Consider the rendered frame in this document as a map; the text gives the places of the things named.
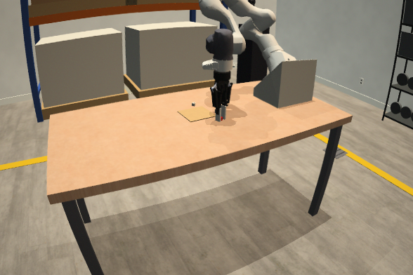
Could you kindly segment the tan flat mat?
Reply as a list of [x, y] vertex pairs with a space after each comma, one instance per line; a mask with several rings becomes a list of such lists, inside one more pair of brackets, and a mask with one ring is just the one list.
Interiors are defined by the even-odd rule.
[[190, 109], [184, 109], [177, 111], [179, 114], [184, 116], [188, 121], [193, 122], [193, 121], [199, 121], [202, 119], [208, 119], [215, 117], [216, 115], [212, 112], [210, 112], [208, 109], [204, 108], [203, 106], [201, 107], [194, 107]]

